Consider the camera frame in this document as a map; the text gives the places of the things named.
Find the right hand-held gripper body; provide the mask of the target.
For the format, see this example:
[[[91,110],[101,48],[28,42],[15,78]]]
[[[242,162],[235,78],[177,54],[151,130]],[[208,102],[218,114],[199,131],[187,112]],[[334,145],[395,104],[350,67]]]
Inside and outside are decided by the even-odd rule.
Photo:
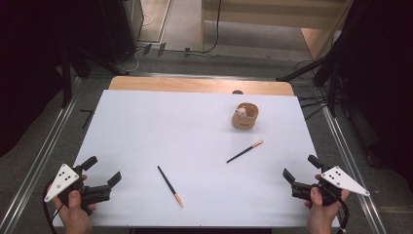
[[[306,201],[311,200],[311,189],[317,187],[321,193],[322,204],[330,206],[342,197],[342,190],[348,190],[362,196],[369,196],[370,192],[345,173],[340,167],[327,167],[321,163],[314,163],[321,169],[321,178],[317,184],[297,182],[293,175],[290,176],[292,196]]]

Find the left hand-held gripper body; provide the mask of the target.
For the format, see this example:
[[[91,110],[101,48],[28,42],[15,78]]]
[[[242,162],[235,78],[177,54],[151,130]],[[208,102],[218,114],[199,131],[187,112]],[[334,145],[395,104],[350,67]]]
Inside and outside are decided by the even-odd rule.
[[[68,165],[62,164],[52,184],[48,186],[49,190],[44,195],[44,201],[48,203],[58,197],[61,203],[67,206],[69,193],[72,190],[78,190],[82,198],[81,208],[88,215],[91,215],[93,211],[89,205],[109,201],[112,188],[107,183],[96,187],[86,186],[82,174],[81,165],[70,168]]]

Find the tan ceramic holder with bear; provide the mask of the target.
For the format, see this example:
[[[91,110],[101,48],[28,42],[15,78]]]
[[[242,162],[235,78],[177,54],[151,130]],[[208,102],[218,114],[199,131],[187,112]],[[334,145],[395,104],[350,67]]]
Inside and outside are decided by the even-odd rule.
[[[233,114],[232,125],[238,130],[250,130],[258,117],[258,107],[250,102],[240,103]]]

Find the person's left hand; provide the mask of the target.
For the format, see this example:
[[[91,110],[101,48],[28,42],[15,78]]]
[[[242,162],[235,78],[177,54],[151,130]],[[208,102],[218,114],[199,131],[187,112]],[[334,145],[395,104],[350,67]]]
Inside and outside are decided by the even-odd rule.
[[[92,221],[81,208],[82,198],[78,190],[72,190],[68,195],[68,205],[61,203],[55,197],[53,203],[59,209],[58,215],[64,226],[64,234],[92,234]]]

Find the person's right hand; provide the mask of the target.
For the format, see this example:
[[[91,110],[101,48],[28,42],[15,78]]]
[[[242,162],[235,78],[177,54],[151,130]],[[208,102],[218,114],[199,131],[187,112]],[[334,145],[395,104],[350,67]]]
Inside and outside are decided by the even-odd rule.
[[[308,232],[310,234],[331,234],[332,222],[342,208],[341,203],[336,202],[325,207],[317,187],[311,189],[310,196],[311,200],[304,203],[309,209],[306,221]]]

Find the black tripod stand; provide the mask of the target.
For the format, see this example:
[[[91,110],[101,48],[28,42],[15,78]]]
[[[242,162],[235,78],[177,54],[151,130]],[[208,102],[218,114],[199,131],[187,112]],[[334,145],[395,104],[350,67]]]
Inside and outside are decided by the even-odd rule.
[[[63,44],[61,48],[61,77],[63,90],[62,108],[67,107],[69,101],[71,101],[73,97],[70,67],[73,67],[77,75],[80,77],[88,78],[91,74],[91,70],[86,63],[86,59],[91,59],[114,75],[123,75],[119,69],[115,68],[98,55],[95,55],[80,46]]]
[[[293,71],[288,75],[277,78],[277,81],[290,82],[293,79],[298,78],[299,76],[316,68],[318,69],[318,71],[313,78],[313,84],[316,87],[321,87],[327,82],[327,79],[330,79],[326,107],[330,114],[333,117],[336,117],[335,101],[340,76],[340,63],[333,56],[324,56],[322,58],[314,60],[310,64],[305,65],[297,71]]]

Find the white table mat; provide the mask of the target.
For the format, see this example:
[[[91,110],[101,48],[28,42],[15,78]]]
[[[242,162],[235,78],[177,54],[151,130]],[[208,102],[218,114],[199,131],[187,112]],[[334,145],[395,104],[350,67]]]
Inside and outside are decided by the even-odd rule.
[[[250,130],[232,125],[242,102],[259,109]],[[76,161],[97,158],[89,186],[122,175],[92,214],[94,226],[296,227],[308,210],[282,172],[314,183],[319,171],[308,161],[314,151],[296,97],[106,90]]]

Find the black curtain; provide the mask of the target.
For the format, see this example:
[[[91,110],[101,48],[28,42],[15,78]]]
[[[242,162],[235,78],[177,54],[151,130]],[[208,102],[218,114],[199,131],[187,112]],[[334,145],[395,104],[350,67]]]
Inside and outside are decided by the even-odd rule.
[[[0,0],[0,157],[62,91],[62,45],[81,47],[95,1]]]
[[[354,0],[337,45],[364,145],[413,190],[413,0]]]

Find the dark metal cabinet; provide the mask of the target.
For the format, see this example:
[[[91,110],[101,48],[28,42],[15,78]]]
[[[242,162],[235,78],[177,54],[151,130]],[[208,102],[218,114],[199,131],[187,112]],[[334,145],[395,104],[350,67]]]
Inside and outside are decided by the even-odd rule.
[[[108,60],[122,62],[136,49],[144,15],[141,0],[100,0],[108,39]]]

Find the light wooden cabinet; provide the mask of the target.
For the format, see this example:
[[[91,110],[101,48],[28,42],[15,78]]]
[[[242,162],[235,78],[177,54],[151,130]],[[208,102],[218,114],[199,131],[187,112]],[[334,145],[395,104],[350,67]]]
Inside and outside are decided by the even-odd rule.
[[[313,59],[344,24],[354,0],[201,0],[201,33],[204,22],[222,21],[300,28]]]

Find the aluminium floor rail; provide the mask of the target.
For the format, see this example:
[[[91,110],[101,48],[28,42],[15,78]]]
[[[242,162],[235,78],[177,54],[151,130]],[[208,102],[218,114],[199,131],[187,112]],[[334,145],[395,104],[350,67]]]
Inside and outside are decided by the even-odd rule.
[[[350,213],[347,234],[389,234],[373,198],[374,191],[362,174],[363,163],[357,164],[357,154],[346,139],[340,114],[333,117],[325,103],[312,113],[307,122],[318,156],[327,164],[340,166],[370,192],[369,196],[352,193],[346,201]]]
[[[35,185],[46,168],[49,158],[55,148],[56,142],[70,117],[70,114],[78,99],[78,93],[81,87],[82,79],[77,77],[72,83],[72,98],[69,100],[68,104],[59,111],[51,130],[37,153],[32,166],[27,171],[18,192],[9,205],[5,217],[0,223],[0,234],[12,234],[15,229],[19,218],[27,202],[29,201],[29,198],[31,197]]]

